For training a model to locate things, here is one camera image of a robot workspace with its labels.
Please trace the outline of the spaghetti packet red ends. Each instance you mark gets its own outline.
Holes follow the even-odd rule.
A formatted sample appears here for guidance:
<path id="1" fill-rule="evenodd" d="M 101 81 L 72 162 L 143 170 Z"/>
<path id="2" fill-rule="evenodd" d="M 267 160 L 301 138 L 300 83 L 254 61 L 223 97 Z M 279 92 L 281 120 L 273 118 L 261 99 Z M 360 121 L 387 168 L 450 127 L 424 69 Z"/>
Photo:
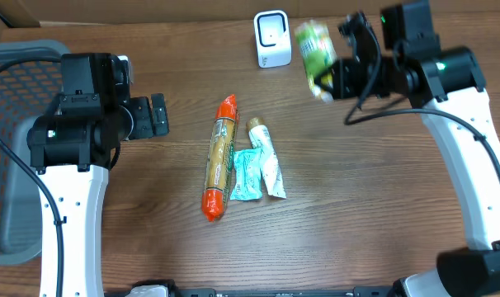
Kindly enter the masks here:
<path id="1" fill-rule="evenodd" d="M 201 210 L 210 222 L 220 219 L 227 209 L 238 121 L 237 97 L 231 94 L 216 111 L 210 138 L 201 197 Z"/>

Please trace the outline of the green drink carton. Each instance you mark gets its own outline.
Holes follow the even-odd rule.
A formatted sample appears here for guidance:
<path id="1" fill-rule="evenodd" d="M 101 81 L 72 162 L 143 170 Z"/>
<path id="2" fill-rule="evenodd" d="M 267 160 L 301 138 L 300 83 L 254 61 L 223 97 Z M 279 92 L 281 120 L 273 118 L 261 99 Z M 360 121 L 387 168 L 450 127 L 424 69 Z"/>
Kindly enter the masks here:
<path id="1" fill-rule="evenodd" d="M 306 21 L 295 29 L 295 40 L 303 60 L 310 91 L 315 98 L 323 102 L 333 101 L 333 96 L 314 82 L 319 74 L 337 60 L 328 27 L 319 21 Z"/>

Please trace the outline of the white tube gold cap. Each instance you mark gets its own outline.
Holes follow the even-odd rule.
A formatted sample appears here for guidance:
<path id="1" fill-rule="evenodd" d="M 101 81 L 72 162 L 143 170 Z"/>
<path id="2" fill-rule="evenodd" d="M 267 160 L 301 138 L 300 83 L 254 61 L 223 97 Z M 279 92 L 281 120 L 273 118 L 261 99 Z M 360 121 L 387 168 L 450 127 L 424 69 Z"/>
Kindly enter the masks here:
<path id="1" fill-rule="evenodd" d="M 260 167 L 267 194 L 275 198 L 285 199 L 283 175 L 264 119 L 261 117 L 250 119 L 247 122 L 247 131 L 252 147 L 261 150 Z"/>

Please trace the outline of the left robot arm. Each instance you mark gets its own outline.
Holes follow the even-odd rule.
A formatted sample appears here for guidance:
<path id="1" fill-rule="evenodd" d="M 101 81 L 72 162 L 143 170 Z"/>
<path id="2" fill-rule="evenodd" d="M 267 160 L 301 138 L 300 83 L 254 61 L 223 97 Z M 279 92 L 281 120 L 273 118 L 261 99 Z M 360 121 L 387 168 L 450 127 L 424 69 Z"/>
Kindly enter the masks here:
<path id="1" fill-rule="evenodd" d="M 101 218 L 124 141 L 169 132 L 164 96 L 132 97 L 125 55 L 64 54 L 62 89 L 27 136 L 40 182 L 42 296 L 102 296 Z"/>

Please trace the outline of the teal snack packet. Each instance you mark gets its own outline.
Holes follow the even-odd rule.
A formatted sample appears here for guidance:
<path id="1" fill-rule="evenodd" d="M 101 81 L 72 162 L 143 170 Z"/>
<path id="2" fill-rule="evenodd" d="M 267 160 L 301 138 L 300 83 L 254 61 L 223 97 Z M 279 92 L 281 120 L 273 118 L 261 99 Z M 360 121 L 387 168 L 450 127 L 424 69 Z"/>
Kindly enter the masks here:
<path id="1" fill-rule="evenodd" d="M 259 200 L 262 198 L 260 168 L 261 150 L 244 149 L 234 154 L 236 182 L 230 200 Z"/>

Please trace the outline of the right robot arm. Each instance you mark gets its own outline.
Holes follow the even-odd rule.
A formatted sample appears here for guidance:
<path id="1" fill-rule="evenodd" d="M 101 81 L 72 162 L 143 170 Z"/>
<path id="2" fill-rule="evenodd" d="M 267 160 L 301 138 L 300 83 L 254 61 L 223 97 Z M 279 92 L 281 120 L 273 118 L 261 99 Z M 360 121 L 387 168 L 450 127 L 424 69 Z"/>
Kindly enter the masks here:
<path id="1" fill-rule="evenodd" d="M 378 40 L 362 12 L 340 26 L 352 49 L 326 69 L 334 99 L 396 93 L 409 100 L 441 152 L 460 203 L 466 246 L 437 256 L 433 270 L 394 282 L 392 296 L 483 296 L 500 291 L 500 142 L 486 81 L 467 47 L 443 49 L 430 5 L 406 2 L 380 13 Z"/>

